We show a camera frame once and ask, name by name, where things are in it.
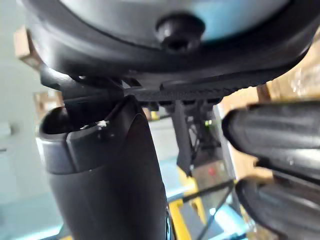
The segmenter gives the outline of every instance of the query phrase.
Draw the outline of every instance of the white wall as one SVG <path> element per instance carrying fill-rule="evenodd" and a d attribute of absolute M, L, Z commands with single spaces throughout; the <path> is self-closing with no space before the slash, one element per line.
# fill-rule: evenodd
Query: white wall
<path fill-rule="evenodd" d="M 45 91 L 38 74 L 14 56 L 13 34 L 24 17 L 15 0 L 0 1 L 0 122 L 12 136 L 0 139 L 0 204 L 49 191 L 35 141 L 33 93 Z"/>

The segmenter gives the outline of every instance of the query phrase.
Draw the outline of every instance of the black plastic part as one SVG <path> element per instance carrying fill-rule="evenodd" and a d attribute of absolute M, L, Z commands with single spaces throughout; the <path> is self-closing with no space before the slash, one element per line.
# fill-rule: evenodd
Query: black plastic part
<path fill-rule="evenodd" d="M 174 14 L 156 26 L 156 36 L 163 48 L 173 53 L 188 53 L 197 49 L 205 24 L 190 14 Z"/>
<path fill-rule="evenodd" d="M 104 126 L 68 131 L 66 122 L 64 108 L 49 112 L 37 143 L 73 238 L 165 240 L 165 188 L 148 121 L 134 97 L 120 102 Z"/>
<path fill-rule="evenodd" d="M 220 99 L 175 101 L 166 106 L 172 117 L 179 148 L 177 165 L 186 175 L 194 168 L 219 159 L 221 143 L 214 131 L 205 122 L 212 120 L 213 105 Z"/>
<path fill-rule="evenodd" d="M 247 177 L 236 185 L 247 213 L 282 239 L 320 238 L 320 188 L 307 181 Z"/>
<path fill-rule="evenodd" d="M 139 101 L 221 98 L 264 84 L 306 54 L 320 23 L 320 2 L 292 1 L 262 26 L 189 54 L 130 44 L 90 27 L 59 0 L 23 0 L 41 59 L 71 76 L 127 77 Z"/>
<path fill-rule="evenodd" d="M 223 133 L 260 166 L 320 180 L 320 101 L 269 103 L 232 110 Z"/>
<path fill-rule="evenodd" d="M 74 130 L 103 120 L 124 96 L 110 78 L 71 77 L 46 65 L 40 67 L 42 85 L 62 92 L 64 106 Z M 90 79 L 95 85 L 88 85 Z"/>

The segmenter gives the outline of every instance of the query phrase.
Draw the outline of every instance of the cardboard box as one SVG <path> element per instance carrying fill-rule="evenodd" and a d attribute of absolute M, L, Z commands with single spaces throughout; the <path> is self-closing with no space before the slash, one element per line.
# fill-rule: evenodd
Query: cardboard box
<path fill-rule="evenodd" d="M 43 63 L 31 41 L 29 31 L 25 26 L 18 29 L 13 36 L 15 56 L 33 69 L 39 71 Z"/>

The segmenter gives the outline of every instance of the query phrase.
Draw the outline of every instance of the black bolt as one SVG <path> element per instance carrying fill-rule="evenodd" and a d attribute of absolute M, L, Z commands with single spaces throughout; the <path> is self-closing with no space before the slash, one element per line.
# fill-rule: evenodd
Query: black bolt
<path fill-rule="evenodd" d="M 205 24 L 186 13 L 167 16 L 156 25 L 156 37 L 162 47 L 173 53 L 188 53 L 197 49 Z"/>

